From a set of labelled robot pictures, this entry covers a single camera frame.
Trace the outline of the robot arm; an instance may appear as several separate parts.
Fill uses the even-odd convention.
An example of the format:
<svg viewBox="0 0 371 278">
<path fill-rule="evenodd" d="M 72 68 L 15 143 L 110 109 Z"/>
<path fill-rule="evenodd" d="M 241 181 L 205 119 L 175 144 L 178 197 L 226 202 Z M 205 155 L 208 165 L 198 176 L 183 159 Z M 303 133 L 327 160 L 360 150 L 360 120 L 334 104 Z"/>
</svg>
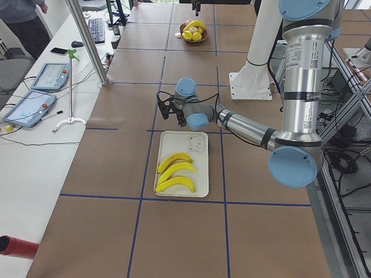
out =
<svg viewBox="0 0 371 278">
<path fill-rule="evenodd" d="M 268 169 L 278 183 L 290 188 L 311 184 L 323 163 L 316 131 L 323 51 L 326 41 L 341 31 L 343 5 L 343 1 L 262 1 L 246 64 L 230 75 L 231 98 L 250 100 L 248 114 L 204 104 L 195 82 L 182 78 L 168 99 L 158 100 L 163 118 L 175 114 L 180 126 L 192 130 L 214 122 L 271 151 Z M 267 70 L 278 34 L 287 42 L 282 112 L 263 104 L 270 94 Z"/>
</svg>

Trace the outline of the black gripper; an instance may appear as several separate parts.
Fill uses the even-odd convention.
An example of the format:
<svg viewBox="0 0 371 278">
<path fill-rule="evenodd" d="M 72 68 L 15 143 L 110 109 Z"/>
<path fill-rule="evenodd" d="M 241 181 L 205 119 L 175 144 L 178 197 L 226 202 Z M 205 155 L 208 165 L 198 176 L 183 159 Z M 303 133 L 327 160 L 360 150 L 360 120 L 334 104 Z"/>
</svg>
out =
<svg viewBox="0 0 371 278">
<path fill-rule="evenodd" d="M 192 9 L 193 10 L 200 10 L 201 9 L 200 0 L 192 0 Z"/>
<path fill-rule="evenodd" d="M 183 107 L 186 104 L 186 100 L 180 97 L 169 97 L 165 100 L 161 100 L 157 97 L 157 104 L 163 119 L 168 119 L 170 114 L 176 114 L 178 125 L 185 127 L 187 121 L 184 115 Z"/>
</svg>

